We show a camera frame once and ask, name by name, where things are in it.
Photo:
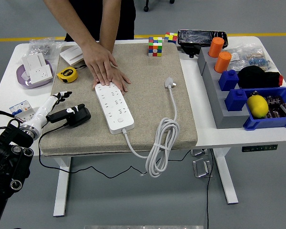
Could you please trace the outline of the person's right hand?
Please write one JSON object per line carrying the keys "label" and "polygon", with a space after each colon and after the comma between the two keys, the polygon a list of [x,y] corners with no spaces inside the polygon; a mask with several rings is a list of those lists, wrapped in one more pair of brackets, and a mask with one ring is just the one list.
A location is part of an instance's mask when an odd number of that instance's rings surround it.
{"label": "person's right hand", "polygon": [[113,78],[112,67],[117,67],[117,62],[110,51],[96,41],[81,44],[80,48],[94,80],[101,85],[108,85]]}

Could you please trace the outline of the person's left hand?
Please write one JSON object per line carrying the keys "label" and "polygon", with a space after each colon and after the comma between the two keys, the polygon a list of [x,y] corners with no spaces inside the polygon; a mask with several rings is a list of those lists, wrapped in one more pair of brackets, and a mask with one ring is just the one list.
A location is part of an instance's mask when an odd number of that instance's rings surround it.
{"label": "person's left hand", "polygon": [[92,90],[95,90],[97,84],[108,86],[110,83],[113,83],[121,91],[122,95],[128,92],[127,84],[130,84],[131,81],[123,72],[121,72],[120,69],[115,66],[111,66],[109,76],[107,76],[106,71],[102,74],[101,72],[96,72],[95,70],[92,70],[92,75]]}

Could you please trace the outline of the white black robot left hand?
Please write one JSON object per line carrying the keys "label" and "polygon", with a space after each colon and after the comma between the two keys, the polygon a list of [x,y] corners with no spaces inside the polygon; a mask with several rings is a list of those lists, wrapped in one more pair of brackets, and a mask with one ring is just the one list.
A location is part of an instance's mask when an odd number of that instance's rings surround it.
{"label": "white black robot left hand", "polygon": [[89,119],[91,115],[84,104],[79,104],[50,114],[55,105],[65,101],[71,94],[72,92],[65,91],[51,95],[29,121],[25,121],[20,125],[20,130],[31,136],[33,140],[36,140],[41,136],[42,128],[48,122],[56,123],[66,119],[68,125],[77,126]]}

